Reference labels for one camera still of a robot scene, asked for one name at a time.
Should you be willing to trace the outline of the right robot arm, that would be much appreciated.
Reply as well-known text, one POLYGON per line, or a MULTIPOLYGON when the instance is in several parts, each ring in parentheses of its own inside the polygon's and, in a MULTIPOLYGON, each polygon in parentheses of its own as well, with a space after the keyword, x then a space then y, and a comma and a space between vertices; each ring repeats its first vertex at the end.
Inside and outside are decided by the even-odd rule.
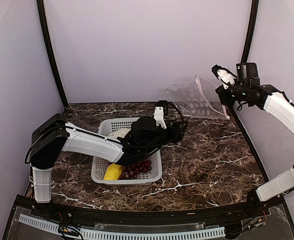
MULTIPOLYGON (((261 85, 256 63, 238 63, 236 74, 219 65, 213 66, 211 70, 222 83, 216 89, 222 105, 230 106, 237 102, 240 105, 257 106, 275 117, 294 135, 294 104, 274 86, 261 85)), ((294 190, 294 165, 251 191, 250 200, 242 205, 242 213, 252 217, 260 211, 262 202, 291 190, 294 190)))

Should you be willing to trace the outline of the white plastic basket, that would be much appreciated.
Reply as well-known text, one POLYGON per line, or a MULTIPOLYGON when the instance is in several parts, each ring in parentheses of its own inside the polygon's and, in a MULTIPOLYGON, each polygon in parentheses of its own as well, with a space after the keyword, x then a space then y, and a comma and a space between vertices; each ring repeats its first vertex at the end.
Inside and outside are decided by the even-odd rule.
MULTIPOLYGON (((108 136, 113 132, 131 127, 131 124, 138 119, 136 117, 129 118, 112 118, 104 120, 100 123, 98 134, 108 136)), ((97 184, 105 184, 107 186, 146 186, 158 181, 162 177, 162 161, 160 151, 155 152, 148 158, 151 161, 151 170, 147 173, 138 174, 136 179, 121 180, 104 180, 104 175, 109 166, 109 162, 103 158, 93 157, 91 178, 97 184)))

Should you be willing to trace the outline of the white toy cauliflower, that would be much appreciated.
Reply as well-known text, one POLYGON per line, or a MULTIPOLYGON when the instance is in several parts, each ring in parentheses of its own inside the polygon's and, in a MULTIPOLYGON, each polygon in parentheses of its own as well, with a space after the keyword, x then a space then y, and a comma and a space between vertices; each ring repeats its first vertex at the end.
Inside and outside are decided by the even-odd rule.
POLYGON ((127 135, 127 133, 129 133, 129 132, 130 132, 129 128, 121 128, 117 131, 114 131, 114 132, 108 134, 108 137, 113 138, 113 139, 124 138, 127 135))

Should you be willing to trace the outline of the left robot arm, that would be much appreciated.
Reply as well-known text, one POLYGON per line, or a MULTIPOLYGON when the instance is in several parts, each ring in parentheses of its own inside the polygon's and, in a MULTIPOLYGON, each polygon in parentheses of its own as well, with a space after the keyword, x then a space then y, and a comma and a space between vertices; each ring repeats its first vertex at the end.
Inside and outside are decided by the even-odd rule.
POLYGON ((177 143, 184 137, 188 121, 165 120, 157 116, 142 116, 131 123, 124 137, 108 137, 78 128, 56 114, 32 134, 25 163, 32 168, 34 197, 37 209, 46 218, 57 214, 51 203, 51 172, 60 152, 75 152, 105 159, 121 166, 136 164, 164 145, 177 143))

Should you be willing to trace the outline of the clear zip top bag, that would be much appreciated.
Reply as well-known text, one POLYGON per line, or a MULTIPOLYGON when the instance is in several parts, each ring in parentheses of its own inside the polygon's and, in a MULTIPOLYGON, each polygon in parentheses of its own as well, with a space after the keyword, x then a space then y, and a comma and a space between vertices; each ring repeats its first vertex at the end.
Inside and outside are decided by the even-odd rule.
POLYGON ((186 117, 229 120, 226 107, 215 92, 217 85, 195 75, 186 84, 174 83, 165 87, 168 98, 186 117))

